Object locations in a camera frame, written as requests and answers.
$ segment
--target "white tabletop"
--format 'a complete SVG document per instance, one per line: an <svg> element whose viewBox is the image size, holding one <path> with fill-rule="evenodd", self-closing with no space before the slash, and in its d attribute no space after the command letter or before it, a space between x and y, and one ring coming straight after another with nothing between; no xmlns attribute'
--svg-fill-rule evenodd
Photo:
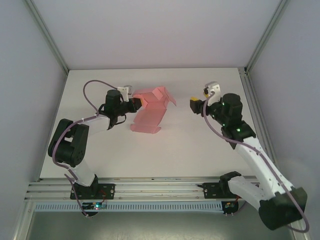
<svg viewBox="0 0 320 240"><path fill-rule="evenodd" d="M205 84L217 81L222 94L240 95L243 119L254 129L237 68L72 70L53 132L63 118L76 121L94 115L95 110L82 93L83 85L92 79L115 87L132 85L134 90L165 86L177 103L177 106L169 103L159 125L162 129L156 134L132 132L130 124L136 114L129 113L125 123L90 137L85 159L98 177L215 177L231 171L253 175L231 146L211 132L205 120L189 107L190 97L204 100ZM106 85L93 82L87 86L87 96L99 107L108 90ZM221 128L213 119L211 122L215 128ZM64 173L46 155L40 177L63 178Z"/></svg>

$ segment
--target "white wall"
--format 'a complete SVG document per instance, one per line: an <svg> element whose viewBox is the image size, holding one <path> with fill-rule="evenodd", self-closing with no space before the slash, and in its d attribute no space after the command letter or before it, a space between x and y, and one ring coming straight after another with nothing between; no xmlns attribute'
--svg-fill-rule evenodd
<svg viewBox="0 0 320 240"><path fill-rule="evenodd" d="M244 67L280 0L33 0L71 70Z"/></svg>
<svg viewBox="0 0 320 240"><path fill-rule="evenodd" d="M37 180L65 74L21 0L0 7L0 239Z"/></svg>
<svg viewBox="0 0 320 240"><path fill-rule="evenodd" d="M292 0L251 72L280 168L320 235L320 1Z"/></svg>

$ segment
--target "pink fabric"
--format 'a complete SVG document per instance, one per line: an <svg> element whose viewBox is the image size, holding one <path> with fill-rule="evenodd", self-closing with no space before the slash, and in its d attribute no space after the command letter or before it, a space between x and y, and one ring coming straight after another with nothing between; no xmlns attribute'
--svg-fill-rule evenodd
<svg viewBox="0 0 320 240"><path fill-rule="evenodd" d="M176 100L167 91L166 87L144 88L133 93L134 98L141 99L143 110L140 110L134 118L134 124L130 126L133 132L155 134L160 131L161 123L169 101L177 105Z"/></svg>

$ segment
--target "floor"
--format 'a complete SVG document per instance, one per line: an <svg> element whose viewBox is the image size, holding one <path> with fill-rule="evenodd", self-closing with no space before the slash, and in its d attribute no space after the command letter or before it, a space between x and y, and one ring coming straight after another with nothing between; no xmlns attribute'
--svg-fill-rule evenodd
<svg viewBox="0 0 320 240"><path fill-rule="evenodd" d="M234 217L218 213L36 212L28 240L291 240L285 227L268 230L247 205Z"/></svg>

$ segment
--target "white table surface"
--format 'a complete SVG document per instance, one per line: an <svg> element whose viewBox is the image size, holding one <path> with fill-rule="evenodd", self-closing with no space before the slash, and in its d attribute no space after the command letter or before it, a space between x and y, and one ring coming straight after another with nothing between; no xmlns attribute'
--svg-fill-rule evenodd
<svg viewBox="0 0 320 240"><path fill-rule="evenodd" d="M83 85L92 79L105 81L115 87L132 85L133 89L165 86L176 99L171 102L156 134L132 132L135 113L111 130L88 139L85 159L100 178L144 177L209 177L238 171L244 176L253 172L246 162L224 140L217 137L205 120L193 114L190 97L205 99L206 83L217 81L222 94L236 93L243 103L243 119L254 129L245 92L237 68L168 68L168 69L110 69L70 71L53 132L63 118L79 120L94 115L86 102ZM87 86L87 96L99 107L105 102L109 88L93 82ZM221 127L211 119L213 126ZM63 178L65 170L53 164L46 155L41 178Z"/></svg>

